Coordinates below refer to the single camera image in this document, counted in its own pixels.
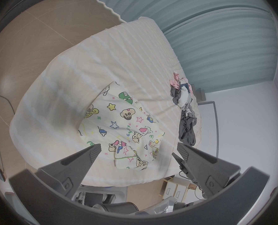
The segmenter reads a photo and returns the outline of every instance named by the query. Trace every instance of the drawer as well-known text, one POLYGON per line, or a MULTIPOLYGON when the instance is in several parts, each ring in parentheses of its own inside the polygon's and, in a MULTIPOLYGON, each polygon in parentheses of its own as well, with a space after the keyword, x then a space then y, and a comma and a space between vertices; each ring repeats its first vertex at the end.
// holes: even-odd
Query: drawer
POLYGON ((164 195, 163 195, 163 199, 173 196, 175 193, 176 186, 177 185, 175 183, 168 181, 164 195))
POLYGON ((182 201, 185 191, 186 191, 186 186, 178 184, 175 195, 174 195, 174 197, 177 199, 178 202, 182 201))

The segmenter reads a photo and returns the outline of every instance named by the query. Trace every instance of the pink star outline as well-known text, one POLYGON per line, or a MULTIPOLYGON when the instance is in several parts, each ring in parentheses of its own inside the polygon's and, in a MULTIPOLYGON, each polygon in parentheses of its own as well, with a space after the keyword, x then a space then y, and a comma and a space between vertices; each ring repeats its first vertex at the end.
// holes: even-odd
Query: pink star outline
POLYGON ((126 153, 128 152, 129 150, 126 148, 126 147, 124 147, 123 148, 123 153, 126 155, 126 153))
POLYGON ((140 117, 140 118, 137 117, 137 122, 141 123, 142 121, 143 121, 142 117, 140 117))

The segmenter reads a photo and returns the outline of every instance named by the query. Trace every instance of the teal curtain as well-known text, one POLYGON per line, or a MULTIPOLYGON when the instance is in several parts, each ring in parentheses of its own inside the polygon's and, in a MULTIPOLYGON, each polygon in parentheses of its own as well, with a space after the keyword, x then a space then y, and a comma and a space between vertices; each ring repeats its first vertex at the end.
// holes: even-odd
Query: teal curtain
POLYGON ((275 24, 263 0, 100 0, 127 22, 156 21, 190 83, 205 92, 272 80, 275 24))

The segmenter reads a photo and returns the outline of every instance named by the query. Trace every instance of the wooden floor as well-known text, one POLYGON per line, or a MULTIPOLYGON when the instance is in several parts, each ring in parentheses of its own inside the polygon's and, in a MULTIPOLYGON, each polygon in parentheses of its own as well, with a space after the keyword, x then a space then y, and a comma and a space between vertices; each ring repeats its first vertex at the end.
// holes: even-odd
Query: wooden floor
MULTIPOLYGON (((45 0, 21 13, 0 33, 0 95, 16 111, 30 85, 61 52, 89 36, 120 24, 117 16, 96 0, 45 0)), ((7 178, 28 168, 12 143, 11 106, 0 97, 0 168, 7 178)), ((161 200, 162 181, 132 185, 128 201, 140 209, 161 200)))

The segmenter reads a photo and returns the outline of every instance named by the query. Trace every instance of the bed sheet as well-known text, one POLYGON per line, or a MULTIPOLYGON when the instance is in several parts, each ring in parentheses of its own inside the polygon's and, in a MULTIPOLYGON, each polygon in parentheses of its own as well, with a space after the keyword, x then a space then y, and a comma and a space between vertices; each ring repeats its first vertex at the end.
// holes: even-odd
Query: bed sheet
MULTIPOLYGON (((55 57, 23 96, 10 124, 10 135, 34 168, 69 156, 87 145, 79 126, 89 105, 112 81, 139 100, 165 131, 158 160, 143 171, 119 170, 102 151, 82 184, 124 187, 158 180, 179 172, 171 159, 177 152, 181 110, 172 102, 173 72, 185 76, 167 39, 149 18, 123 23, 93 35, 55 57)), ((197 147, 201 117, 193 110, 197 147)))

